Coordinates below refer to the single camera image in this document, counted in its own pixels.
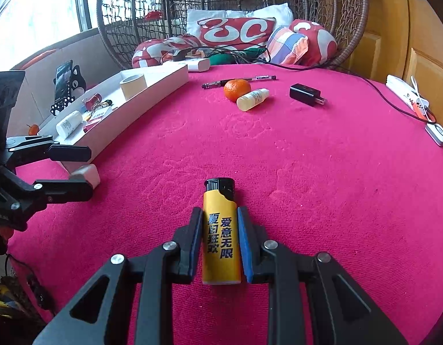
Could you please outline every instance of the black pen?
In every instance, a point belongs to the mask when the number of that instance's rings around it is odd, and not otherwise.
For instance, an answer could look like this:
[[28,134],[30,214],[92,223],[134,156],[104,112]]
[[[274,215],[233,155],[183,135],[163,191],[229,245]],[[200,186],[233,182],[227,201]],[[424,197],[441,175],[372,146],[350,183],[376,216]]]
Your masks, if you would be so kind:
[[[276,80],[275,75],[261,75],[261,76],[254,76],[253,78],[239,78],[242,80],[247,80],[248,82],[253,82],[255,80]],[[219,80],[218,82],[213,83],[205,83],[202,85],[202,88],[204,89],[210,89],[210,88],[217,88],[217,87],[224,87],[227,82],[230,80],[235,79],[225,79],[225,80]]]

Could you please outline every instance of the door panel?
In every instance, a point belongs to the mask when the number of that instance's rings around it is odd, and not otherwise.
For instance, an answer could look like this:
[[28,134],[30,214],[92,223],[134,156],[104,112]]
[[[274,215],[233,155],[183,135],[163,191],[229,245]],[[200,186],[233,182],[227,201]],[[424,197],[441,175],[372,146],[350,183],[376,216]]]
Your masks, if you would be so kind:
[[426,0],[409,2],[409,50],[404,80],[414,75],[420,93],[443,125],[443,24]]
[[408,49],[408,0],[369,0],[365,33],[345,65],[385,83],[389,74],[402,77]]

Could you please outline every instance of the white box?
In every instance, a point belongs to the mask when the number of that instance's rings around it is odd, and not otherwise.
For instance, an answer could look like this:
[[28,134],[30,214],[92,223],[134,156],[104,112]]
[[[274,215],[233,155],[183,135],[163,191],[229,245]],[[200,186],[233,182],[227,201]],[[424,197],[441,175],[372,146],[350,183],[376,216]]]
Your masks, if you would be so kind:
[[[135,74],[144,74],[148,87],[126,101],[119,82]],[[83,96],[68,105],[62,112],[52,118],[39,131],[38,135],[52,135],[53,139],[59,141],[60,144],[87,146],[92,150],[92,158],[87,163],[60,162],[69,173],[72,173],[82,165],[91,163],[109,143],[135,120],[186,82],[188,82],[188,66],[178,63],[172,66],[154,66],[121,71],[88,90]],[[84,133],[83,124],[81,124],[66,139],[61,138],[55,129],[56,124],[75,110],[83,112],[83,100],[91,98],[96,93],[101,94],[103,101],[106,99],[112,100],[114,111],[87,133]]]

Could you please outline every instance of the white pillow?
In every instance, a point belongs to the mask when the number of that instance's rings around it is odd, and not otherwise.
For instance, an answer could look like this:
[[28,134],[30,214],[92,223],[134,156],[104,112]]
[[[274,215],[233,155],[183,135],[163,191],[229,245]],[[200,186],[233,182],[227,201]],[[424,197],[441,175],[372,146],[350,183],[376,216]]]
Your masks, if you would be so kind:
[[276,18],[274,30],[280,26],[289,27],[293,21],[293,14],[288,3],[266,6],[250,13],[239,10],[196,10],[188,9],[186,16],[186,32],[197,38],[201,35],[198,21],[207,18]]

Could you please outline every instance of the lighter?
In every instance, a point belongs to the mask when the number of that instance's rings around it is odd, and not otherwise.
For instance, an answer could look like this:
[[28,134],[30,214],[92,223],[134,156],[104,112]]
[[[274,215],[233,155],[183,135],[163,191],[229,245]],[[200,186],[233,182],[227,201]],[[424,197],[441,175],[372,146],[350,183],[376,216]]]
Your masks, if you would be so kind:
[[204,252],[202,282],[211,285],[241,282],[241,255],[237,230],[234,180],[206,180],[204,193]]

